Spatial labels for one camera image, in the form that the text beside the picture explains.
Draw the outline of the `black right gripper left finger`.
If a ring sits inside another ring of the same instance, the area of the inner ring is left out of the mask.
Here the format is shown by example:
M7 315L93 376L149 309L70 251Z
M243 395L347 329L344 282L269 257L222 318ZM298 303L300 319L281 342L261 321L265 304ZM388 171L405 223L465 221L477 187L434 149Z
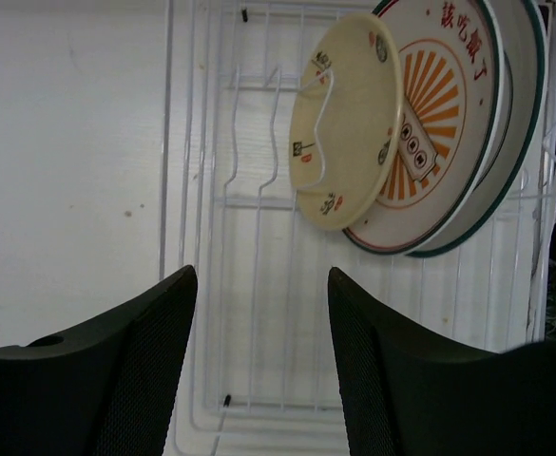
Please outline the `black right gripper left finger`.
M160 455L196 309L184 266L109 311L0 348L0 455Z

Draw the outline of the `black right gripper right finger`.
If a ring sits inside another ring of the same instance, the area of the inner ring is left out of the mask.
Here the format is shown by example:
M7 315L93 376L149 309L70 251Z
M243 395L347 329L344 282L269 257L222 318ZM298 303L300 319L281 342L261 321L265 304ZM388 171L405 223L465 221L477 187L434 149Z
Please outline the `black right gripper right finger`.
M464 345L338 268L327 296L351 454L556 455L556 341Z

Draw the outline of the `small cream printed plate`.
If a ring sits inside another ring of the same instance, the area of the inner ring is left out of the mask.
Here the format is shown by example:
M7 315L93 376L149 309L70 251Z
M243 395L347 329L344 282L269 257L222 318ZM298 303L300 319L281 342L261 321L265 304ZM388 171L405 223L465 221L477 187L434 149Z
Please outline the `small cream printed plate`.
M403 104L386 24L358 12L332 25L302 72L289 133L290 183L316 228L344 230L373 205L393 164Z

